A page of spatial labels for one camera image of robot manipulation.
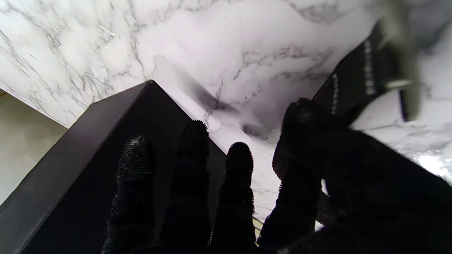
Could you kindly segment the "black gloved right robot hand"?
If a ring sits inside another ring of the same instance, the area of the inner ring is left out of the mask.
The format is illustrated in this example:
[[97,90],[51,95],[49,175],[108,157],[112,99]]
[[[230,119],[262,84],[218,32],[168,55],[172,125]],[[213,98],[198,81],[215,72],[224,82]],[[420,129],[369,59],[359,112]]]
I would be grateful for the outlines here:
[[273,167],[282,176],[259,238],[254,163],[245,143],[225,162],[210,226],[209,135],[187,123],[179,141],[160,239],[154,238],[155,156],[132,136],[118,161],[102,254],[450,254],[451,186],[315,102],[287,108]]

